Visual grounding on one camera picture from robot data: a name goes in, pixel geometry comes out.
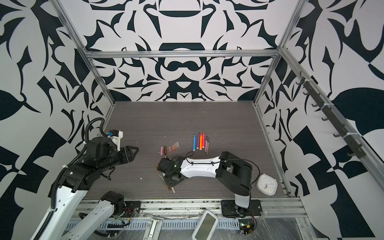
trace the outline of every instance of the hook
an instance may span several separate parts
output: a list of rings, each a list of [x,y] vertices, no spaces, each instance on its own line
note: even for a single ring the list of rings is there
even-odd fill
[[[348,157],[353,157],[353,156],[356,156],[356,153],[354,152],[354,153],[347,153],[347,155],[348,155]]]

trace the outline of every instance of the clock face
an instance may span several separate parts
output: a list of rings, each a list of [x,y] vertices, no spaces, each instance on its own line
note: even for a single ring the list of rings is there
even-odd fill
[[[267,195],[273,195],[276,192],[276,180],[268,175],[261,175],[257,183],[257,187]]]

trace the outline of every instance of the red marker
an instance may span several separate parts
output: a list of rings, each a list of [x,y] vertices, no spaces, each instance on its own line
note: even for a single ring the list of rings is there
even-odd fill
[[[205,148],[205,134],[203,132],[203,148]]]

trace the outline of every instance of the clear plastic sheet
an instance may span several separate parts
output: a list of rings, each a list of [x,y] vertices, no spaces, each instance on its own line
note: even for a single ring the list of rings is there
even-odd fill
[[[284,218],[284,217],[268,217],[268,214],[265,212],[262,216],[256,218],[257,225],[255,230],[248,234],[244,235],[239,232],[239,230],[234,230],[233,227],[216,229],[212,240],[242,240],[242,239],[263,239],[263,240],[297,240],[302,239],[302,232],[306,226],[300,226],[300,222],[296,218]],[[111,236],[109,238],[100,237],[96,234],[92,234],[88,240],[107,240],[107,239],[116,239],[116,240],[142,240],[144,237],[145,230],[140,229],[126,229],[120,231],[116,236]],[[159,240],[180,240],[180,239],[192,239],[193,228],[189,229],[162,229],[160,232]]]

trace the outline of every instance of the wall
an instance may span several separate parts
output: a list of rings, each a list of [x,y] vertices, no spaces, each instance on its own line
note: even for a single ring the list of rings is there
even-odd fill
[[[288,50],[382,157],[384,82],[380,1],[310,0]],[[284,60],[259,102],[292,192],[319,239],[382,239],[384,193]]]
[[[276,49],[297,0],[65,0],[91,51]],[[270,57],[98,60],[117,101],[253,100]]]
[[[0,72],[1,239],[29,239],[85,125],[110,105],[46,0],[1,1]]]

